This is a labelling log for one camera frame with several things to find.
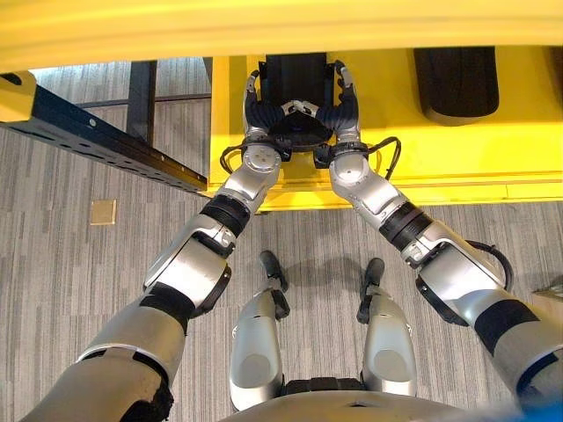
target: metal frame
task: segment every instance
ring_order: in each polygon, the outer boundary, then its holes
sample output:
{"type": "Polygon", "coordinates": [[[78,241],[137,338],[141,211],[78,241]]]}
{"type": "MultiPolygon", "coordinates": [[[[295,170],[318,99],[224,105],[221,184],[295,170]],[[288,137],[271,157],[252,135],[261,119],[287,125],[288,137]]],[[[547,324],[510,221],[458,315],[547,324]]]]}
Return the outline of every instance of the metal frame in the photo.
{"type": "MultiPolygon", "coordinates": [[[[34,95],[26,94],[33,95],[29,118],[0,121],[0,127],[186,192],[205,190],[208,181],[204,176],[151,147],[156,65],[156,62],[132,65],[129,133],[40,86],[35,87],[34,95]]],[[[32,92],[23,84],[14,84],[10,90],[32,92]]]]}
{"type": "Polygon", "coordinates": [[[127,133],[152,146],[157,92],[157,61],[132,62],[129,77],[127,133]]]}

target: yellow surface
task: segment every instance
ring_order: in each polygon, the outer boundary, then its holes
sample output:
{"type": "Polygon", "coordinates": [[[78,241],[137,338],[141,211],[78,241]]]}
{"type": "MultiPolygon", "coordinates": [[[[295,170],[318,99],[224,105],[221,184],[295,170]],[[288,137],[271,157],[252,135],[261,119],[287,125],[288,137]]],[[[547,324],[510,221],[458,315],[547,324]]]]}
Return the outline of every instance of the yellow surface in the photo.
{"type": "Polygon", "coordinates": [[[0,121],[13,122],[29,120],[35,97],[35,76],[30,72],[16,72],[20,85],[0,77],[0,121]]]}
{"type": "MultiPolygon", "coordinates": [[[[362,140],[396,135],[403,152],[393,183],[417,204],[563,199],[563,105],[544,47],[497,47],[501,101],[493,115],[462,127],[443,127],[420,112],[413,53],[407,49],[339,52],[352,70],[360,101],[362,140]]],[[[263,56],[214,58],[208,194],[227,178],[218,159],[241,143],[247,75],[263,56]]],[[[384,173],[393,147],[370,156],[384,173]]],[[[240,164],[234,156],[231,165],[240,164]]],[[[262,210],[347,207],[331,191],[328,170],[311,153],[281,167],[262,210]]]]}
{"type": "Polygon", "coordinates": [[[90,225],[107,226],[115,224],[117,200],[93,200],[91,202],[90,225]]]}
{"type": "Polygon", "coordinates": [[[561,0],[18,0],[0,72],[173,56],[561,45],[561,0]]]}

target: robotic hand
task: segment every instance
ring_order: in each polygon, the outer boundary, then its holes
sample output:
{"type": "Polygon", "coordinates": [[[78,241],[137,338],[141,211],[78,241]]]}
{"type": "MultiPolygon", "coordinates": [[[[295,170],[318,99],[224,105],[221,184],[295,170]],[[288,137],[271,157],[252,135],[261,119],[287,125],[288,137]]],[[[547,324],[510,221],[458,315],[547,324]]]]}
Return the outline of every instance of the robotic hand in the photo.
{"type": "Polygon", "coordinates": [[[334,63],[339,79],[337,81],[342,93],[339,95],[340,104],[336,107],[326,105],[318,107],[309,101],[295,100],[293,103],[298,111],[316,118],[323,125],[333,130],[337,142],[360,141],[360,112],[355,83],[346,65],[337,60],[334,63]]]}
{"type": "Polygon", "coordinates": [[[333,190],[417,269],[417,288],[446,322],[475,329],[503,381],[522,401],[563,397],[563,331],[504,290],[480,251],[370,169],[357,148],[354,81],[343,63],[337,62],[336,69],[342,88],[338,106],[294,102],[336,134],[329,165],[333,190]]]}
{"type": "Polygon", "coordinates": [[[253,72],[243,103],[242,165],[157,258],[144,294],[114,316],[24,421],[160,421],[190,319],[210,311],[230,280],[226,258],[276,182],[280,148],[267,136],[290,113],[256,98],[253,72]]]}

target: gray carpet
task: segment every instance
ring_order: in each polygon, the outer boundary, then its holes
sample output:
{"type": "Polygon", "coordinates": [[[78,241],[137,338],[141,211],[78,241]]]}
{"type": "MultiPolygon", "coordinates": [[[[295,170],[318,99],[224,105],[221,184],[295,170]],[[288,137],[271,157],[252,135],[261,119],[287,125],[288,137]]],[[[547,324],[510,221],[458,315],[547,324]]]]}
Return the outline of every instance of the gray carpet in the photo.
{"type": "MultiPolygon", "coordinates": [[[[125,107],[96,113],[123,126],[125,107]]],[[[208,100],[159,106],[157,148],[205,171],[208,113],[208,100]]],[[[140,294],[152,259],[205,200],[3,130],[0,182],[0,420],[12,421],[140,294]],[[89,226],[91,201],[106,198],[117,199],[117,224],[89,226]]],[[[505,251],[524,300],[563,273],[563,203],[427,211],[505,251]]],[[[365,327],[355,321],[357,288],[379,256],[382,285],[413,326],[419,396],[462,408],[511,402],[476,335],[443,322],[417,293],[413,271],[351,210],[280,212],[253,218],[229,259],[227,291],[189,324],[171,421],[230,414],[230,332],[263,277],[264,249],[278,255],[290,283],[291,315],[280,324],[287,380],[358,375],[365,327]]]]}

